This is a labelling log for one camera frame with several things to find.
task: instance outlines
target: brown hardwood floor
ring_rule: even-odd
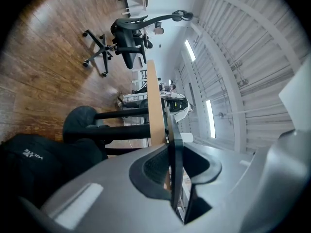
[[[115,0],[34,0],[24,9],[1,53],[0,141],[16,133],[60,141],[75,107],[116,110],[117,94],[131,90],[132,72],[115,55],[105,78],[97,70],[104,71],[101,56],[84,69],[82,62],[96,49],[82,32],[105,33],[109,43],[110,26],[124,11],[124,2]],[[119,119],[105,123],[123,125]]]

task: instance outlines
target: logo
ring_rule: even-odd
[[[35,158],[43,160],[43,157],[41,157],[40,155],[37,155],[37,154],[29,151],[28,149],[24,150],[23,155],[25,155],[26,157],[29,157],[29,158],[35,157]]]

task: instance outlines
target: chair caster wheel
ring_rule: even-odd
[[[83,66],[84,66],[84,67],[88,67],[88,61],[84,61],[84,62],[83,62]]]

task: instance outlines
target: light fixture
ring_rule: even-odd
[[[191,48],[191,46],[190,46],[189,41],[186,40],[186,41],[185,41],[185,44],[186,44],[186,47],[187,47],[188,52],[189,52],[189,54],[190,54],[191,60],[194,61],[194,60],[195,60],[195,55],[194,55],[194,52],[193,52],[193,50],[192,50],[192,48]]]
[[[206,106],[207,106],[207,115],[208,115],[208,120],[209,120],[210,137],[216,138],[214,116],[213,116],[213,110],[212,110],[212,105],[210,103],[210,100],[206,101]]]

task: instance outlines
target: black office chair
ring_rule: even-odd
[[[88,67],[89,61],[93,60],[96,56],[103,54],[105,72],[102,73],[102,76],[106,77],[108,73],[108,60],[111,60],[112,58],[109,51],[114,50],[116,55],[122,54],[125,64],[129,69],[133,68],[134,59],[138,53],[142,54],[144,62],[147,63],[145,48],[148,48],[148,37],[146,35],[143,35],[142,37],[134,36],[133,31],[167,19],[173,19],[174,21],[190,21],[193,18],[193,13],[177,10],[171,15],[155,17],[148,21],[144,21],[145,18],[147,18],[147,16],[140,18],[117,19],[111,26],[111,32],[115,37],[115,39],[112,40],[114,44],[112,46],[106,45],[104,34],[100,36],[100,39],[102,40],[102,42],[100,42],[90,30],[83,32],[83,37],[90,35],[100,48],[92,57],[83,62],[83,66]]]

